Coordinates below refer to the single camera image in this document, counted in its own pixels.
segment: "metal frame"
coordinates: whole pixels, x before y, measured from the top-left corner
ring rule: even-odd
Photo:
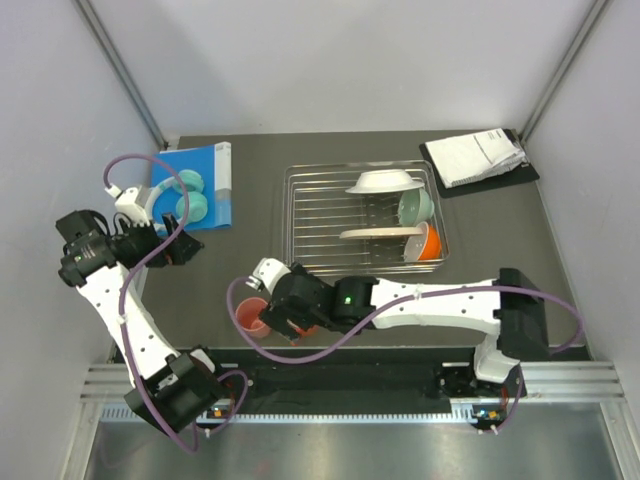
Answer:
[[[571,40],[569,48],[567,48],[562,60],[560,60],[558,67],[542,91],[542,95],[536,102],[533,107],[533,111],[522,128],[522,135],[520,136],[520,139],[523,145],[527,143],[527,140],[529,140],[533,131],[538,126],[538,122],[540,122],[540,119],[549,108],[556,92],[560,88],[563,80],[566,78],[569,69],[578,57],[578,54],[584,48],[587,40],[595,30],[598,21],[602,18],[606,8],[610,4],[611,0],[593,0],[589,11],[580,23],[580,27],[574,35],[573,40]]]
[[[113,71],[118,77],[120,84],[124,88],[125,92],[127,92],[129,100],[131,100],[133,107],[138,112],[138,115],[140,115],[142,123],[144,123],[144,125],[147,127],[147,130],[149,130],[149,134],[155,140],[158,148],[160,150],[165,149],[168,145],[168,142],[162,135],[162,131],[160,130],[158,123],[156,122],[155,118],[153,118],[151,110],[149,110],[149,107],[147,106],[142,93],[140,93],[140,89],[136,85],[136,82],[133,80],[133,77],[131,76],[131,73],[122,60],[120,53],[118,53],[115,44],[111,40],[111,37],[109,36],[107,29],[102,23],[102,20],[100,20],[100,17],[93,7],[91,0],[73,0],[73,3],[78,9],[80,16],[89,27],[89,30],[93,34],[94,38],[98,42],[102,53],[104,53],[107,61],[113,68]]]
[[[96,12],[91,0],[73,0],[76,5],[80,16],[86,22],[87,26],[91,30],[91,33],[95,37],[102,52],[105,54],[107,60],[111,64],[118,80],[122,84],[123,88],[127,92],[131,103],[140,115],[143,123],[149,130],[149,133],[154,138],[161,150],[166,149],[169,146],[169,142],[165,139],[153,117],[147,103],[137,87],[133,76],[127,69],[122,57],[120,56],[115,44],[111,40],[107,29],[105,28],[100,16]],[[589,39],[598,21],[602,18],[606,8],[610,5],[611,0],[593,0],[591,7],[589,8],[584,19],[580,23],[580,26],[574,35],[569,47],[563,55],[558,67],[551,76],[549,82],[546,84],[544,90],[535,106],[533,111],[529,115],[527,121],[522,128],[521,140],[522,144],[526,144],[527,140],[531,137],[531,134],[535,130],[542,115],[545,113],[549,104],[553,100],[555,93],[558,91],[562,81],[565,79],[567,72],[573,65],[576,57],[584,48],[586,41]]]
[[[640,478],[640,436],[618,374],[611,362],[528,362],[522,364],[528,395],[524,404],[599,404],[625,479]],[[131,389],[123,364],[92,365],[76,413],[75,433],[59,478],[84,479],[98,423],[138,421],[122,400]],[[433,415],[238,415],[238,423],[460,423],[471,404],[496,399],[456,399],[451,414]]]

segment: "orange cup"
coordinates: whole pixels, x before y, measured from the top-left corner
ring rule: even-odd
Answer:
[[[236,308],[238,323],[253,338],[264,338],[271,333],[271,328],[258,318],[265,308],[267,302],[259,297],[247,298]]]

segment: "white paper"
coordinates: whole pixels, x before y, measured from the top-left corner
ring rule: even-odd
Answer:
[[[525,158],[502,129],[427,142],[426,146],[447,188],[505,173]]]

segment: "dark gray table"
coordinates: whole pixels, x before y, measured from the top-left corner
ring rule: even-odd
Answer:
[[[233,227],[198,233],[206,248],[188,265],[150,271],[143,301],[176,347],[245,347],[225,307],[229,282],[251,274],[262,257],[281,251],[284,170],[291,165],[420,158],[421,142],[466,132],[367,132],[183,137],[179,148],[229,141],[233,161]],[[394,276],[415,283],[464,283],[494,278],[500,267],[522,270],[541,290],[571,300],[567,280],[535,184],[442,200],[451,254],[433,273]],[[236,301],[255,295],[243,288]],[[559,344],[575,320],[548,305],[549,338]],[[296,348],[326,346],[322,331]],[[366,331],[351,346],[469,346],[482,335],[450,328]],[[288,346],[272,333],[264,345]]]

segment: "blue box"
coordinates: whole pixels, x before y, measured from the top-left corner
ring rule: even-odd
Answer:
[[[202,194],[207,199],[208,211],[199,222],[189,223],[185,230],[211,230],[230,227],[231,219],[231,144],[217,143],[201,148],[173,150],[156,154],[160,160],[175,170],[189,169],[198,172],[204,180]],[[156,186],[171,174],[160,165],[151,168],[151,185]],[[178,218],[176,203],[182,193],[168,188],[153,206],[153,219],[162,223],[163,213],[173,213]]]

